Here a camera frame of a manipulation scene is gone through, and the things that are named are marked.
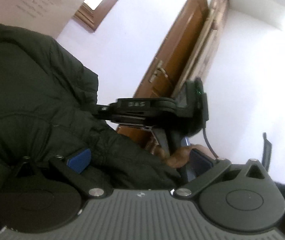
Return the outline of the person's right hand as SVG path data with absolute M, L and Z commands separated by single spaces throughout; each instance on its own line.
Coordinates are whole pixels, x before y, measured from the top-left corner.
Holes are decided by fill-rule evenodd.
M 178 148 L 172 155 L 166 153 L 163 148 L 156 145 L 152 148 L 151 154 L 157 156 L 163 163 L 172 168 L 181 168 L 189 162 L 190 152 L 199 150 L 205 155 L 214 158 L 212 152 L 203 145 L 190 145 Z

